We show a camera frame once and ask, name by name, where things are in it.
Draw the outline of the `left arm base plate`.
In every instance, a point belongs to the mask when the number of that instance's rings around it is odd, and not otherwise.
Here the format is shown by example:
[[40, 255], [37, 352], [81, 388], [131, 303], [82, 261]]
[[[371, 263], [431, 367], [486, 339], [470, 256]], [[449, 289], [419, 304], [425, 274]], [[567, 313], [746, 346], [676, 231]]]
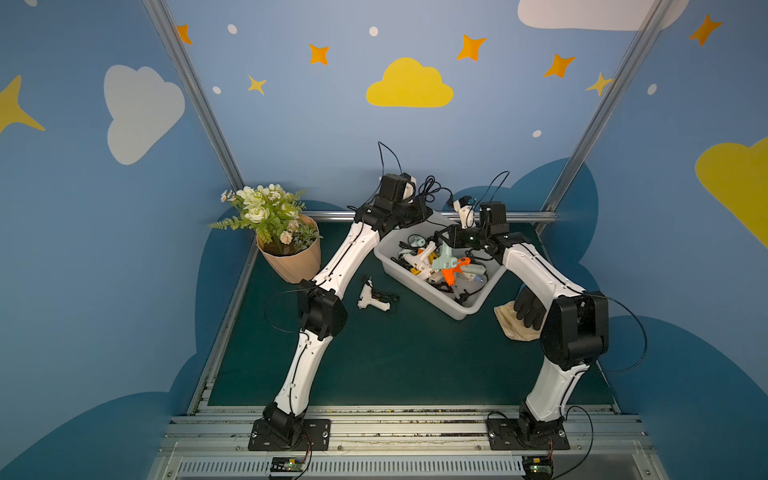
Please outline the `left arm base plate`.
[[289, 427], [272, 426], [265, 419], [254, 422], [247, 449], [249, 451], [327, 451], [332, 422], [330, 419], [304, 419]]

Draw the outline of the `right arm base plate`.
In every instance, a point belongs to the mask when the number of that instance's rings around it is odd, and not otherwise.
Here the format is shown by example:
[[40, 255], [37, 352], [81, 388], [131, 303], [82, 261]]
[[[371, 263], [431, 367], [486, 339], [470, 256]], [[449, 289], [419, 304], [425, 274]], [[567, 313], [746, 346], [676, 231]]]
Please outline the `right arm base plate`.
[[538, 422], [528, 418], [488, 418], [487, 435], [493, 451], [569, 450], [563, 422]]

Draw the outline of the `white plastic storage box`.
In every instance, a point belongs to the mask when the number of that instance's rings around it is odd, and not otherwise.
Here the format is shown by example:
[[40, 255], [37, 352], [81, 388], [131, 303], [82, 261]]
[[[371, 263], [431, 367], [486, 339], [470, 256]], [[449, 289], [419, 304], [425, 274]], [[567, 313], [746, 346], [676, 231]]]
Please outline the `white plastic storage box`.
[[445, 216], [442, 212], [434, 212], [428, 218], [428, 221], [408, 228], [394, 229], [389, 232], [374, 248], [373, 253], [382, 262], [383, 269], [388, 275], [444, 312], [450, 318], [461, 321], [466, 316], [474, 315], [480, 310], [490, 292], [506, 273], [506, 270], [501, 265], [495, 260], [481, 260], [480, 263], [486, 267], [485, 281], [459, 281], [458, 285], [462, 290], [470, 291], [472, 288], [481, 286], [481, 289], [476, 294], [468, 298], [463, 304], [459, 304], [452, 290], [447, 293], [439, 291], [426, 280], [418, 278], [410, 272], [410, 269], [406, 269], [397, 262], [399, 252], [402, 250], [400, 243], [406, 242], [411, 235], [428, 237], [435, 230], [440, 230], [442, 227], [453, 224], [458, 225], [459, 222], [456, 219]]

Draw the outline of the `large mint glue gun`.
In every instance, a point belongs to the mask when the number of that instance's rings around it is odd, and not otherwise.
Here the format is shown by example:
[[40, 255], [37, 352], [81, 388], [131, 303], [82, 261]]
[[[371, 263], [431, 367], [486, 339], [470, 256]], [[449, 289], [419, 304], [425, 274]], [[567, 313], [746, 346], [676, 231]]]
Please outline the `large mint glue gun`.
[[453, 248], [447, 243], [442, 243], [438, 248], [438, 256], [431, 261], [431, 267], [441, 271], [453, 267], [458, 259], [453, 255]]

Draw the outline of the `artificial flower plant in pot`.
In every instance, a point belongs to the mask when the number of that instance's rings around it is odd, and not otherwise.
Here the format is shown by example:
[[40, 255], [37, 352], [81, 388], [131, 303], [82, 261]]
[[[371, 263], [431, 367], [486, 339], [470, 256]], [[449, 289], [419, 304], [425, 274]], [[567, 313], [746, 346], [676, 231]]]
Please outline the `artificial flower plant in pot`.
[[236, 214], [209, 227], [253, 231], [259, 251], [280, 278], [298, 284], [321, 269], [321, 235], [317, 223], [303, 214], [302, 196], [301, 191], [292, 193], [279, 184], [225, 191], [221, 201]]

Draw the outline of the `small white orange glue gun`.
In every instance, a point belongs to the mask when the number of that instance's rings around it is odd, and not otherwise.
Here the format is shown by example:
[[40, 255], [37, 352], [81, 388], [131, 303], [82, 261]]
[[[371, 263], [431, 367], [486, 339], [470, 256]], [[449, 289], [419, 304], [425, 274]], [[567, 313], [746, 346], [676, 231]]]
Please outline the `small white orange glue gun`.
[[431, 242], [426, 248], [420, 249], [418, 252], [413, 253], [411, 251], [403, 250], [401, 252], [401, 259], [408, 264], [409, 270], [417, 265], [427, 264], [431, 266], [430, 256], [435, 252], [436, 246]]

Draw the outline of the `yellow glue gun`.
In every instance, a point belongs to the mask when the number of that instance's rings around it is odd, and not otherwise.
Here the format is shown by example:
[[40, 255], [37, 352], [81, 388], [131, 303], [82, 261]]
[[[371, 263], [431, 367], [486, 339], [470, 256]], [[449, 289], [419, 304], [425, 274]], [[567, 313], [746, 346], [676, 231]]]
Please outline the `yellow glue gun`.
[[410, 271], [413, 275], [422, 280], [427, 279], [434, 273], [431, 266], [427, 264], [421, 264], [417, 265], [416, 267], [412, 267]]

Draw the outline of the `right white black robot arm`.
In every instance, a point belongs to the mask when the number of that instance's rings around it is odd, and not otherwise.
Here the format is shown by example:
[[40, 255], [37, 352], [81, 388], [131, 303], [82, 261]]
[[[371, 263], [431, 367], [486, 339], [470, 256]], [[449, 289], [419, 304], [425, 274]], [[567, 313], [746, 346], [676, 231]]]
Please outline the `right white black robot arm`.
[[479, 208], [476, 221], [467, 196], [454, 203], [461, 225], [448, 229], [448, 244], [485, 252], [523, 283], [513, 302], [514, 318], [539, 333], [544, 353], [537, 381], [519, 408], [519, 435], [532, 443], [562, 429], [578, 381], [608, 350], [608, 300], [569, 280], [524, 235], [512, 233], [504, 203], [489, 201]]

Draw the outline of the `beige work glove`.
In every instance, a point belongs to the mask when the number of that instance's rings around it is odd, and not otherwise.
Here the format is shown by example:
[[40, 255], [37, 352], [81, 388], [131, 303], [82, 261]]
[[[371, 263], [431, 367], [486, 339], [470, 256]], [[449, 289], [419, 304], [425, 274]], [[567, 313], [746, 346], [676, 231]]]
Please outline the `beige work glove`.
[[516, 317], [514, 310], [514, 301], [494, 308], [494, 314], [505, 336], [514, 341], [531, 342], [538, 340], [541, 335], [540, 330], [533, 327], [525, 327], [522, 320]]

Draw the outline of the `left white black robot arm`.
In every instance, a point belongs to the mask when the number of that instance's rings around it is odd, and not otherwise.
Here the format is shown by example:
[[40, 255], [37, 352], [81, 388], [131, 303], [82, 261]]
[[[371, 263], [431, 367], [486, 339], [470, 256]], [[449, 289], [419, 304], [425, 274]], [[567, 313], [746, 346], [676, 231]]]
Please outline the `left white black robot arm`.
[[363, 260], [388, 233], [422, 223], [432, 213], [414, 177], [384, 175], [377, 193], [356, 209], [354, 222], [331, 260], [314, 278], [300, 282], [296, 351], [282, 387], [260, 419], [283, 445], [292, 447], [304, 435], [303, 418], [313, 381], [325, 351], [346, 323], [343, 297]]

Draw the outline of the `aluminium front rail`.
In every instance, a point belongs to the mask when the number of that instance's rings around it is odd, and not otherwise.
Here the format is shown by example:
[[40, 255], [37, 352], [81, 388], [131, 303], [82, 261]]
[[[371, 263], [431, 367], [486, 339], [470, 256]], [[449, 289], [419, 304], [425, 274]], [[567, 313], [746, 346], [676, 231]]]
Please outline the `aluminium front rail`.
[[663, 479], [639, 417], [573, 408], [537, 450], [511, 439], [509, 406], [325, 406], [281, 449], [255, 427], [256, 407], [204, 407], [171, 420], [153, 479]]

